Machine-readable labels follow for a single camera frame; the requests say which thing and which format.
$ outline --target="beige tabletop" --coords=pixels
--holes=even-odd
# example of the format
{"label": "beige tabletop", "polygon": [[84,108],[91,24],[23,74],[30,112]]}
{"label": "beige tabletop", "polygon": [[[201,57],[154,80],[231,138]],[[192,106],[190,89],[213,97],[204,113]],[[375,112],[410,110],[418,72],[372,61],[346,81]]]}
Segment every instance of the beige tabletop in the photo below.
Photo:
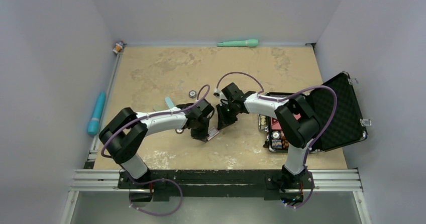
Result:
{"label": "beige tabletop", "polygon": [[[210,84],[207,100],[213,96],[217,81],[225,73],[243,71],[255,76],[266,91],[296,92],[322,84],[311,47],[128,47],[118,67],[105,122],[122,108],[152,112],[153,106],[167,109],[164,98],[175,104],[194,102],[188,97]],[[234,82],[243,92],[258,91],[252,79],[229,75],[220,89]],[[217,126],[217,115],[210,126]],[[138,154],[151,169],[281,169],[287,154],[271,153],[263,148],[266,132],[258,131],[257,115],[240,114],[238,121],[204,143],[190,137],[190,131],[178,135],[174,130],[147,136]],[[308,168],[346,169],[342,149],[310,154]],[[95,169],[119,169],[119,165],[98,153]]]}

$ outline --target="white enclosure panel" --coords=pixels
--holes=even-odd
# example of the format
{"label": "white enclosure panel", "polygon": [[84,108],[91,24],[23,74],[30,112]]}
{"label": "white enclosure panel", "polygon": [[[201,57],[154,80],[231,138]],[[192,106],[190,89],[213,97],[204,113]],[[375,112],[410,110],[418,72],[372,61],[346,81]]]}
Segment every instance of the white enclosure panel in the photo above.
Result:
{"label": "white enclosure panel", "polygon": [[93,0],[116,40],[201,45],[316,42],[341,0]]}
{"label": "white enclosure panel", "polygon": [[342,0],[316,45],[323,79],[345,70],[369,139],[344,148],[373,223],[424,223],[426,0]]}
{"label": "white enclosure panel", "polygon": [[113,40],[92,0],[0,0],[0,223],[59,223]]}

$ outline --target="small card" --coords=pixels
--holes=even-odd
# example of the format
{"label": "small card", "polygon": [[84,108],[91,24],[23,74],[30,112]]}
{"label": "small card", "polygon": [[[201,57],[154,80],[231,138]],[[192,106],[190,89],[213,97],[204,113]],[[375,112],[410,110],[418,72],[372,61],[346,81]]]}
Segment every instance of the small card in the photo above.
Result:
{"label": "small card", "polygon": [[207,136],[207,141],[210,141],[211,139],[213,139],[216,135],[218,135],[220,132],[216,127],[211,128],[208,131],[208,136]]}

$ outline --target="robotic arm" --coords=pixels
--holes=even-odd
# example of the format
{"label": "robotic arm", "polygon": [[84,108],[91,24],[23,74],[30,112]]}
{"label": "robotic arm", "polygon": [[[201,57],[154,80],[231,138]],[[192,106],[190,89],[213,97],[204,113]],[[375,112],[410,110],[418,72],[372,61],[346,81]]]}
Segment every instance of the robotic arm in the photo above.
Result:
{"label": "robotic arm", "polygon": [[127,134],[123,131],[118,133],[106,147],[117,164],[126,169],[133,178],[139,179],[149,174],[148,167],[137,154],[146,136],[164,130],[191,129],[191,136],[194,139],[206,141],[211,113],[215,109],[205,99],[188,109],[187,107],[191,105],[192,103],[180,104],[169,110],[153,113],[136,113],[130,107],[124,108],[100,132],[99,139],[105,145],[120,128],[144,117],[143,120],[131,124]]}
{"label": "robotic arm", "polygon": [[[220,104],[216,106],[219,123],[223,129],[237,121],[237,115],[261,114],[278,120],[286,139],[290,142],[288,156],[282,167],[285,185],[294,183],[305,170],[304,156],[309,143],[320,132],[321,125],[313,109],[303,95],[279,102],[276,97],[260,99],[254,91],[243,93],[234,83],[215,93]],[[294,115],[300,114],[297,120]]]}

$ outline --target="teal cylindrical object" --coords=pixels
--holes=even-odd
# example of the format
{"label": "teal cylindrical object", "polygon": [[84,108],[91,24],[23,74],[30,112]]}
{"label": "teal cylindrical object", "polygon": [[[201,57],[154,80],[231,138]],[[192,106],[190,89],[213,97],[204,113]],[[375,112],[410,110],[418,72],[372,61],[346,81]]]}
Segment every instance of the teal cylindrical object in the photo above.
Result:
{"label": "teal cylindrical object", "polygon": [[218,43],[218,47],[257,47],[257,46],[259,46],[259,42],[256,39]]}
{"label": "teal cylindrical object", "polygon": [[99,130],[99,121],[102,116],[103,105],[105,104],[106,94],[105,92],[101,92],[99,97],[97,98],[96,105],[93,110],[92,119],[89,122],[89,126],[87,127],[87,133],[90,135],[96,135]]}

